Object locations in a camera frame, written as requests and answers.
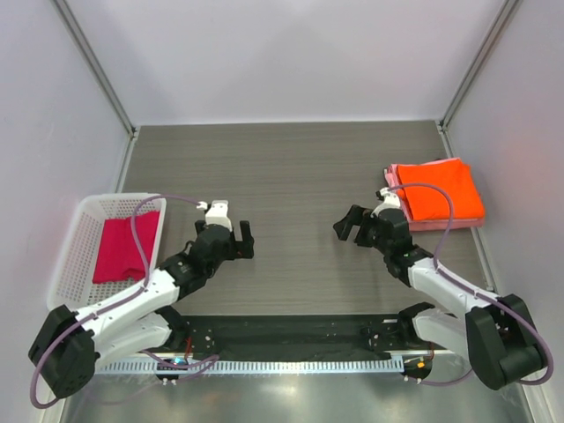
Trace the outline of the light pink shirt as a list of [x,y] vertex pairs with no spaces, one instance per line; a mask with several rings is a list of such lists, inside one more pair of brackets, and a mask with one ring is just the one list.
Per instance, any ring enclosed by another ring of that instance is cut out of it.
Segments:
[[[385,169],[385,171],[384,171],[384,178],[385,178],[386,182],[388,183],[388,185],[389,185],[390,187],[396,187],[396,186],[399,185],[399,184],[398,184],[398,179],[397,179],[396,174],[395,174],[396,165],[399,165],[399,164],[391,164],[391,165],[389,165],[389,166]],[[410,184],[405,184],[405,185],[400,185],[400,186],[402,187],[401,189],[404,189],[404,188],[410,187]],[[447,200],[448,200],[448,202],[449,202],[449,207],[450,207],[450,206],[453,206],[453,204],[452,204],[452,202],[451,202],[449,196],[448,196],[444,191],[441,191],[440,189],[437,189],[437,188],[436,188],[435,186],[433,186],[433,185],[427,185],[427,184],[421,183],[421,186],[438,190],[439,192],[441,192],[441,193],[447,198]],[[402,199],[401,196],[399,196],[399,198],[400,198],[400,201],[401,201],[402,210],[405,212],[408,221],[409,221],[409,220],[413,220],[412,217],[411,217],[411,214],[410,214],[410,212],[409,212],[409,210],[408,210],[408,208],[407,208],[407,206],[406,206],[406,202]]]

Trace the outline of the orange t shirt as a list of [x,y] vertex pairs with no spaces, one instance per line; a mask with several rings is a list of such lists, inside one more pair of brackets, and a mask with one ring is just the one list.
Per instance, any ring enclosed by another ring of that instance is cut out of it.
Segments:
[[454,206],[454,219],[484,219],[486,209],[474,184],[471,167],[459,158],[439,160],[420,165],[396,165],[399,185],[410,187],[399,190],[399,196],[415,221],[447,220],[449,202],[438,190],[421,186],[433,185],[444,191]]

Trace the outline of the salmon pink shirt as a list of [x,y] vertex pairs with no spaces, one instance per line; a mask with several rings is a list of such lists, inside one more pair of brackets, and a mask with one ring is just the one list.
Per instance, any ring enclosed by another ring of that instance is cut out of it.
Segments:
[[[440,231],[446,229],[449,225],[447,219],[409,220],[408,223],[410,230],[413,232]],[[484,219],[454,219],[450,225],[450,229],[481,227],[484,224]]]

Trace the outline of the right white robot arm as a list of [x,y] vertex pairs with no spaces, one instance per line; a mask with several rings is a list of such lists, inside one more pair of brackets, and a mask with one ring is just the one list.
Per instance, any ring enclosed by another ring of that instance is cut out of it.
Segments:
[[467,360],[491,390],[527,382],[529,375],[551,369],[553,362],[525,302],[514,294],[480,289],[442,267],[413,241],[401,210],[371,211],[354,204],[333,229],[345,241],[354,228],[355,244],[378,250],[393,278],[442,306],[441,311],[429,306],[406,309],[407,321],[397,326],[402,345],[413,349],[429,341],[449,349]]

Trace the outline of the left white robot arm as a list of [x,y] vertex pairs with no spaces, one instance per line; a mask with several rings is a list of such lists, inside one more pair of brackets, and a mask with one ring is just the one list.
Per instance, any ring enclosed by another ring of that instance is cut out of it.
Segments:
[[225,261],[253,258],[249,222],[241,221],[240,229],[237,240],[233,230],[199,221],[196,239],[135,285],[77,310],[65,305],[50,310],[28,352],[35,366],[32,404],[46,406],[36,396],[39,381],[62,399],[80,391],[98,368],[114,360],[162,346],[181,350],[188,331],[171,307],[203,288]]

